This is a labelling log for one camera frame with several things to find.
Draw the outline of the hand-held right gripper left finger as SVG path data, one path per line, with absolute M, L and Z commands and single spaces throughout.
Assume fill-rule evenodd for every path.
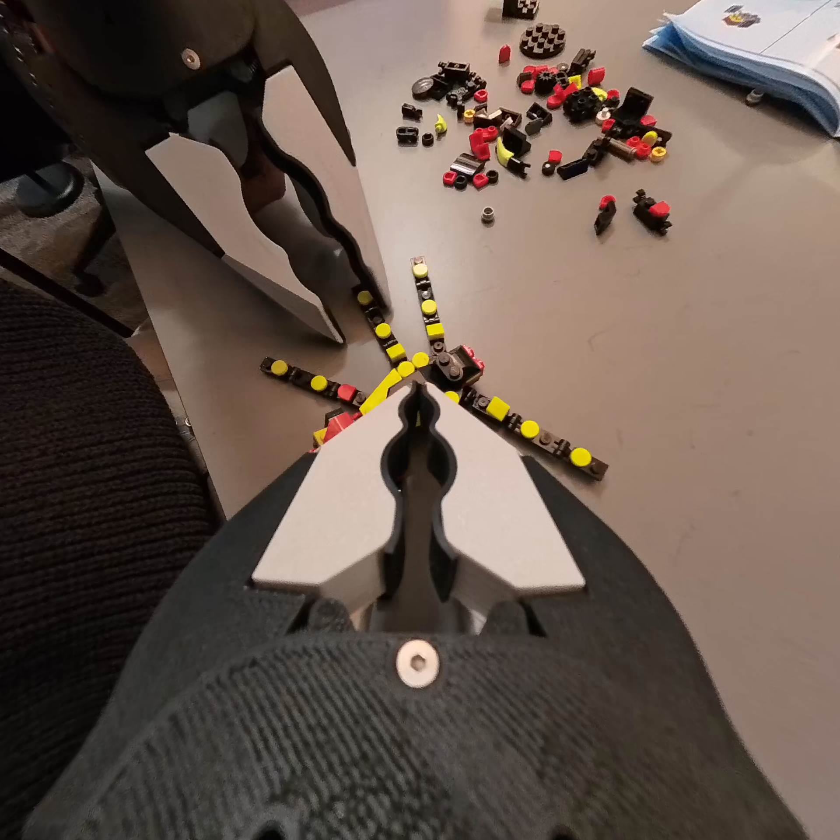
M 254 568 L 256 587 L 333 599 L 350 613 L 396 595 L 420 386 L 405 381 L 321 447 Z

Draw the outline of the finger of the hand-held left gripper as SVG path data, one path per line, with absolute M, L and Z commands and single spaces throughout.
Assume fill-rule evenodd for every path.
M 325 233 L 343 249 L 362 287 L 392 307 L 361 178 L 293 66 L 268 77 L 261 122 L 279 161 L 310 195 Z
M 171 134 L 146 155 L 222 249 L 226 265 L 323 337 L 344 343 L 321 299 L 295 275 L 286 251 L 256 225 L 224 152 Z

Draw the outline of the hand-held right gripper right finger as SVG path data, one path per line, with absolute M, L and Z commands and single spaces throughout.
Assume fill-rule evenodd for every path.
M 416 395 L 439 485 L 429 563 L 440 600 L 487 616 L 500 602 L 581 592 L 583 573 L 524 457 L 436 386 Z

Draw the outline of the red yellow lego spider head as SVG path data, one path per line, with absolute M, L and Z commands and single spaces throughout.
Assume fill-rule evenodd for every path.
M 317 452 L 321 446 L 335 438 L 361 417 L 362 414 L 359 411 L 345 411 L 340 408 L 327 412 L 322 427 L 312 433 L 313 447 L 310 452 Z

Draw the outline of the yellow black lego spider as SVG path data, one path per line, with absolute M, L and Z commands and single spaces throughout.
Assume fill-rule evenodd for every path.
M 365 394 L 356 386 L 341 383 L 302 369 L 282 359 L 266 357 L 260 371 L 269 379 L 304 391 L 335 404 L 345 411 L 359 411 L 362 416 L 383 404 L 397 386 L 408 383 L 414 375 L 435 385 L 444 395 L 465 408 L 466 411 L 488 421 L 491 427 L 522 439 L 546 456 L 558 460 L 583 474 L 590 480 L 602 481 L 608 465 L 583 446 L 577 446 L 537 421 L 516 413 L 498 396 L 483 395 L 476 385 L 484 374 L 485 365 L 476 352 L 465 344 L 448 348 L 445 329 L 439 317 L 438 302 L 434 294 L 423 256 L 411 259 L 413 287 L 422 313 L 428 351 L 408 353 L 385 319 L 383 309 L 372 294 L 358 285 L 352 293 L 374 339 L 385 353 L 391 366 L 390 372 Z

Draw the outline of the pile of loose lego pieces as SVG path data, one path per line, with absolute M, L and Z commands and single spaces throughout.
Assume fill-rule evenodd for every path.
M 398 145 L 431 148 L 447 134 L 448 120 L 442 114 L 436 116 L 431 130 L 420 129 L 424 112 L 418 102 L 447 105 L 455 112 L 453 123 L 469 128 L 469 149 L 458 154 L 443 174 L 445 187 L 464 191 L 468 186 L 480 190 L 497 184 L 499 171 L 489 167 L 493 154 L 502 170 L 525 180 L 531 168 L 526 156 L 532 150 L 532 137 L 546 130 L 556 115 L 570 125 L 593 124 L 598 134 L 575 159 L 565 161 L 560 150 L 549 150 L 540 167 L 543 176 L 570 180 L 595 168 L 608 154 L 625 161 L 659 163 L 665 159 L 673 134 L 651 112 L 653 97 L 635 87 L 624 93 L 604 87 L 606 69 L 594 65 L 594 49 L 579 49 L 571 62 L 547 63 L 563 53 L 565 31 L 559 24 L 536 22 L 538 11 L 539 2 L 503 2 L 501 6 L 504 19 L 528 21 L 518 50 L 532 63 L 521 69 L 515 81 L 516 89 L 528 99 L 526 110 L 492 108 L 487 79 L 468 62 L 442 60 L 434 73 L 412 84 L 412 100 L 401 108 L 408 125 L 395 130 Z

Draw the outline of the black red lego clip assembly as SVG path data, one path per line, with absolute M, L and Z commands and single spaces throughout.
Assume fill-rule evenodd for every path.
M 633 204 L 633 215 L 639 222 L 659 236 L 667 235 L 672 223 L 669 221 L 670 206 L 666 202 L 656 201 L 640 188 L 633 197 Z

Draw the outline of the person's left hand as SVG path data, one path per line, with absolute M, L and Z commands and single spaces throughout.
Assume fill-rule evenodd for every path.
M 266 155 L 259 140 L 250 140 L 238 176 L 245 206 L 251 215 L 281 200 L 287 191 L 285 173 Z

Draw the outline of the white blue instruction booklet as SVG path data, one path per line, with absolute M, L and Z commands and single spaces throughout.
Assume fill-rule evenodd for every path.
M 665 14 L 643 48 L 804 110 L 839 137 L 838 1 L 702 1 Z

